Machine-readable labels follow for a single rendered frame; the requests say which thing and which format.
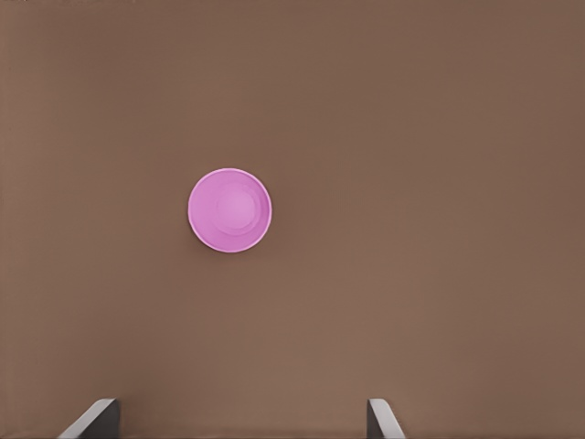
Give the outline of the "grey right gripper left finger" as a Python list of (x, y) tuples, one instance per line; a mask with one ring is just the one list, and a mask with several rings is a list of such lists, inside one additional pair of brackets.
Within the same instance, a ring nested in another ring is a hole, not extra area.
[(120, 439), (121, 406), (117, 399), (99, 399), (57, 439)]

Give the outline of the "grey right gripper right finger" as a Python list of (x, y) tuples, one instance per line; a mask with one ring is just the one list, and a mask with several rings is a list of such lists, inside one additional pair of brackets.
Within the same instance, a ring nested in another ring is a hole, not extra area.
[(406, 439), (398, 419), (384, 399), (367, 400), (367, 439)]

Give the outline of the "pink bowl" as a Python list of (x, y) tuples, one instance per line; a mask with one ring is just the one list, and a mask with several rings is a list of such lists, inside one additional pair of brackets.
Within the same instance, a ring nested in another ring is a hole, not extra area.
[(244, 252), (261, 242), (271, 226), (271, 195), (252, 173), (220, 168), (196, 182), (186, 212), (191, 230), (208, 248)]

